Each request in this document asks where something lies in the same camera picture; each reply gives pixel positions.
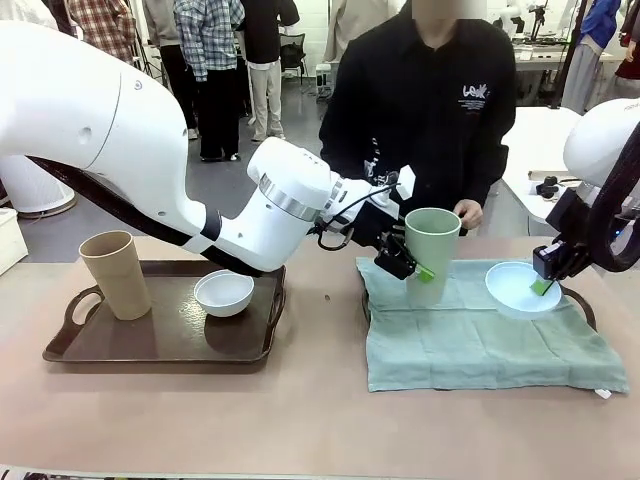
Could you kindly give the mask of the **person's left hand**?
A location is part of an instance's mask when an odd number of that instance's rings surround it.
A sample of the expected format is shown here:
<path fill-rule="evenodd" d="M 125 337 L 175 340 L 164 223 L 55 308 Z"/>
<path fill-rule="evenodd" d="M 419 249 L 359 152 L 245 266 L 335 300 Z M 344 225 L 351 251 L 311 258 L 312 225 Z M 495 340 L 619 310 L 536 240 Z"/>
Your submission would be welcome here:
<path fill-rule="evenodd" d="M 483 221 L 482 206 L 475 200 L 460 200 L 454 208 L 454 213 L 461 222 L 461 236 L 466 236 L 469 231 L 478 228 Z"/>

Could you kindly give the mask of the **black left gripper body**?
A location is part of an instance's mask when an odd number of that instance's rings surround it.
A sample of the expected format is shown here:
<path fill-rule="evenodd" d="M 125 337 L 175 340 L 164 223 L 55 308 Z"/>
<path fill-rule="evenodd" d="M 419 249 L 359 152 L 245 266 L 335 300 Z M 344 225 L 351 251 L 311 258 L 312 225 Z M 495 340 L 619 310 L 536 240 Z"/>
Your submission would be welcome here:
<path fill-rule="evenodd" d="M 366 200 L 351 223 L 351 240 L 359 246 L 379 246 L 387 234 L 401 232 L 404 220 L 400 205 L 390 200 L 386 206 Z"/>

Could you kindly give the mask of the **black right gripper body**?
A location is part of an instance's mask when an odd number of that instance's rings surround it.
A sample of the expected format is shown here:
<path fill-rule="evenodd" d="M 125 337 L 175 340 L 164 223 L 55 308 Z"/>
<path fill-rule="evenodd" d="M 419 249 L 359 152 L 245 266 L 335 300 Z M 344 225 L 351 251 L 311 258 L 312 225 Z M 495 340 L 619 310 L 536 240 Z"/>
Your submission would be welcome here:
<path fill-rule="evenodd" d="M 545 248 L 546 278 L 575 277 L 594 263 L 592 208 L 573 189 L 567 189 L 547 217 L 558 231 Z"/>

